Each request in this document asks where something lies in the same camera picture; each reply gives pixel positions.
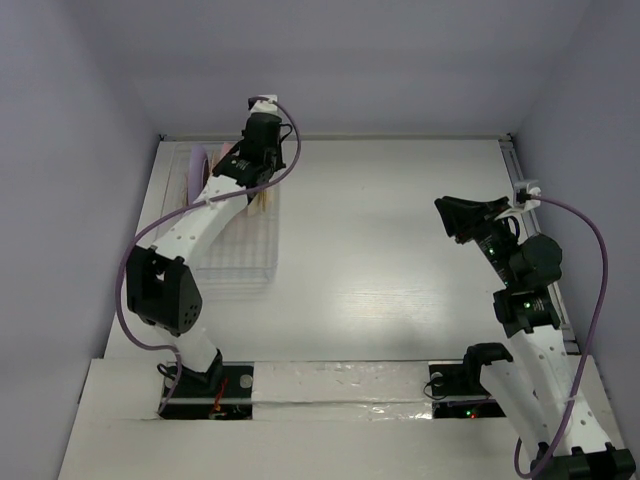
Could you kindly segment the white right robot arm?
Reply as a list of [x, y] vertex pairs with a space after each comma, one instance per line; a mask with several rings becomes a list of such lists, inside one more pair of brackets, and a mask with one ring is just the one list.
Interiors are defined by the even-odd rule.
[[509, 224], [507, 198], [478, 202], [451, 196], [435, 207], [447, 235], [474, 242], [504, 287], [494, 293], [494, 312], [504, 343], [470, 346], [460, 368], [462, 384], [488, 392], [518, 434], [514, 463], [522, 479], [630, 479], [633, 454], [614, 445], [581, 389], [586, 361], [571, 364], [559, 313], [549, 287], [562, 276], [562, 249], [536, 234], [520, 240]]

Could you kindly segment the woven bamboo square plate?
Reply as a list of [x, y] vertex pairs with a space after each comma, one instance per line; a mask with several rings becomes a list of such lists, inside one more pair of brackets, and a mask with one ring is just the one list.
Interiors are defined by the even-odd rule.
[[261, 190], [258, 192], [248, 203], [247, 206], [247, 216], [253, 217], [256, 215], [260, 215], [262, 213], [266, 213], [271, 204], [273, 203], [274, 198], [274, 189], [268, 188]]

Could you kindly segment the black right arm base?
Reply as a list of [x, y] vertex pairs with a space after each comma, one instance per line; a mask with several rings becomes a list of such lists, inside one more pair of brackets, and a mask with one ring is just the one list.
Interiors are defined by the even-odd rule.
[[473, 384], [461, 362], [430, 362], [424, 395], [437, 420], [501, 418], [505, 414], [479, 384]]

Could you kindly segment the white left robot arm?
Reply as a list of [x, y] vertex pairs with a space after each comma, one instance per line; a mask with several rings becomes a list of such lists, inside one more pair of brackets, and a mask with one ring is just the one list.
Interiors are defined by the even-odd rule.
[[203, 298], [193, 271], [227, 224], [290, 171], [282, 145], [295, 130], [277, 112], [252, 111], [240, 140], [215, 165], [198, 160], [190, 177], [199, 185], [173, 213], [175, 224], [150, 246], [134, 244], [124, 256], [117, 290], [125, 293], [127, 309], [166, 335], [176, 364], [165, 375], [175, 383], [186, 380], [198, 394], [219, 388], [222, 354], [196, 329]]

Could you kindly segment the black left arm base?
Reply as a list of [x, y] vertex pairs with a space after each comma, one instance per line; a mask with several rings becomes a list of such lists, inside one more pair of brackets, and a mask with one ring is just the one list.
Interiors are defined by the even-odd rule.
[[253, 363], [222, 367], [216, 387], [184, 372], [160, 417], [166, 420], [251, 420], [253, 411]]

